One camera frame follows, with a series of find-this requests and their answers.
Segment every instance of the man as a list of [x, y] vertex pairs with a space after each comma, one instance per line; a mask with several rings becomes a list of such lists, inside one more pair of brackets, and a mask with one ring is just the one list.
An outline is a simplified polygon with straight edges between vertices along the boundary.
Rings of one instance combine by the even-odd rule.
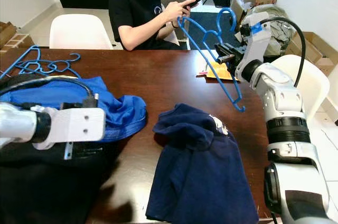
[[190, 16], [190, 8], [184, 6], [194, 1], [170, 2], [162, 11], [161, 0], [109, 0], [115, 40], [128, 51], [180, 50], [180, 46], [163, 39], [178, 27], [178, 17]]

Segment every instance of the floor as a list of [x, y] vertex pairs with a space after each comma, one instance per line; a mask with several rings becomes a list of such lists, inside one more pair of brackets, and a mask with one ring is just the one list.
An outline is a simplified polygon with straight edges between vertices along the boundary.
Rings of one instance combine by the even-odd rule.
[[[208, 0], [205, 5], [199, 5], [192, 9], [192, 12], [219, 12], [212, 0]], [[40, 22], [30, 35], [35, 44], [39, 46], [49, 46], [49, 31], [53, 19], [61, 14], [82, 13], [98, 16], [108, 33], [114, 49], [122, 49], [120, 43], [116, 43], [110, 26], [108, 10], [59, 8]], [[312, 143], [316, 145], [321, 161], [322, 169], [327, 181], [331, 200], [328, 210], [330, 218], [338, 222], [338, 126], [336, 126], [321, 108], [316, 113], [314, 119], [309, 123]]]

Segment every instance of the dark wood table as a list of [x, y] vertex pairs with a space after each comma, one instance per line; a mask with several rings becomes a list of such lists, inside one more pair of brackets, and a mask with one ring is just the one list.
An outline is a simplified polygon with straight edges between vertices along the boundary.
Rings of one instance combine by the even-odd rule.
[[[4, 71], [25, 49], [11, 49], [0, 57]], [[81, 60], [72, 68], [83, 78], [101, 76], [116, 98], [122, 95], [142, 97], [147, 104], [145, 128], [130, 138], [118, 157], [118, 165], [102, 186], [87, 223], [148, 223], [145, 211], [158, 157], [163, 147], [154, 140], [152, 128], [158, 115], [179, 102], [202, 109], [219, 119], [235, 135], [245, 173], [259, 216], [270, 216], [264, 203], [264, 167], [268, 164], [266, 126], [259, 97], [246, 82], [240, 84], [243, 95], [240, 113], [232, 106], [219, 84], [197, 77], [202, 57], [197, 51], [122, 51], [122, 50], [50, 50], [42, 49], [42, 59], [70, 59], [78, 52]], [[232, 95], [232, 82], [226, 82]]]

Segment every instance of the blue clothes hanger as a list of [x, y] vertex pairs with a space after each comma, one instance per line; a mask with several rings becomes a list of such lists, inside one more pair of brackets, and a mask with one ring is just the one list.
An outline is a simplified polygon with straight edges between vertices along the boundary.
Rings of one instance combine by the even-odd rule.
[[[24, 59], [31, 51], [37, 51], [37, 56], [36, 59], [34, 60], [26, 60], [26, 61], [21, 61]], [[75, 62], [80, 60], [81, 55], [78, 53], [71, 53], [70, 55], [75, 55], [76, 57], [74, 59], [67, 59], [67, 60], [46, 60], [46, 59], [41, 59], [41, 50], [37, 45], [33, 45], [30, 48], [28, 48], [10, 67], [6, 69], [1, 75], [0, 79], [5, 77], [14, 67], [20, 68], [19, 74], [23, 73], [38, 73], [43, 76], [48, 76], [51, 73], [54, 72], [65, 72], [69, 70], [72, 72], [77, 78], [81, 79], [81, 76], [74, 71], [70, 67], [71, 62]], [[47, 63], [47, 68], [50, 70], [46, 71], [42, 68], [42, 65], [40, 63]]]
[[208, 66], [210, 67], [211, 71], [213, 72], [213, 74], [215, 75], [218, 83], [221, 85], [224, 93], [226, 93], [227, 97], [229, 98], [229, 100], [232, 102], [233, 106], [240, 112], [244, 112], [245, 111], [245, 106], [239, 107], [238, 106], [238, 102], [242, 99], [242, 93], [241, 90], [238, 86], [238, 83], [236, 82], [236, 79], [234, 78], [233, 75], [231, 75], [232, 81], [234, 83], [234, 86], [236, 88], [236, 92], [237, 92], [237, 98], [233, 99], [230, 95], [230, 93], [228, 92], [227, 88], [225, 87], [225, 85], [223, 84], [223, 82], [220, 80], [220, 78], [218, 77], [216, 71], [214, 70], [213, 66], [211, 65], [211, 63], [209, 62], [209, 60], [207, 59], [207, 57], [203, 54], [202, 50], [200, 49], [200, 47], [196, 44], [196, 42], [192, 39], [192, 37], [188, 34], [188, 32], [186, 31], [186, 29], [184, 28], [184, 22], [185, 20], [191, 22], [192, 24], [196, 25], [203, 33], [203, 44], [204, 47], [208, 50], [208, 52], [211, 54], [211, 56], [213, 57], [213, 59], [215, 61], [217, 61], [217, 58], [214, 56], [214, 54], [212, 53], [212, 51], [210, 50], [208, 44], [206, 43], [206, 39], [208, 37], [209, 34], [213, 34], [216, 36], [216, 38], [218, 39], [218, 41], [222, 44], [223, 43], [223, 39], [222, 39], [222, 28], [220, 26], [220, 19], [221, 16], [223, 14], [223, 12], [229, 12], [231, 14], [232, 17], [232, 26], [230, 28], [231, 32], [234, 32], [234, 28], [236, 27], [236, 15], [234, 14], [233, 10], [231, 10], [228, 7], [223, 8], [217, 15], [217, 19], [216, 19], [216, 25], [217, 25], [217, 32], [215, 30], [205, 30], [205, 28], [203, 28], [199, 23], [197, 23], [196, 21], [194, 21], [193, 19], [189, 18], [189, 17], [181, 17], [181, 18], [177, 18], [177, 21], [179, 23], [180, 28], [182, 29], [182, 31], [184, 32], [184, 34], [186, 34], [186, 36], [189, 38], [189, 40], [193, 43], [193, 45], [198, 49], [199, 53], [203, 56], [203, 58], [205, 59], [206, 63], [208, 64]]

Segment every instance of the man's arm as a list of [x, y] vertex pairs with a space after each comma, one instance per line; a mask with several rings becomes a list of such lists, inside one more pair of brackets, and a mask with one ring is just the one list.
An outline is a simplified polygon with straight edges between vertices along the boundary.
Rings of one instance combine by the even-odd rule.
[[[190, 7], [188, 6], [187, 9], [183, 9], [183, 15], [185, 17], [189, 17], [190, 16]], [[170, 35], [171, 32], [174, 31], [174, 27], [178, 27], [179, 24], [177, 22], [177, 20], [172, 21], [170, 24], [168, 24], [166, 27], [163, 27], [159, 30], [156, 39], [165, 39], [168, 35]]]
[[127, 25], [120, 26], [118, 28], [118, 32], [123, 46], [128, 51], [133, 50], [135, 47], [145, 42], [153, 34], [155, 34], [163, 25], [165, 25], [166, 22], [176, 21], [178, 17], [181, 17], [183, 13], [186, 13], [186, 9], [184, 9], [183, 7], [194, 1], [195, 0], [186, 0], [180, 3], [170, 2], [167, 8], [163, 11], [163, 13], [159, 14], [151, 21], [141, 26], [138, 27], [131, 27]]

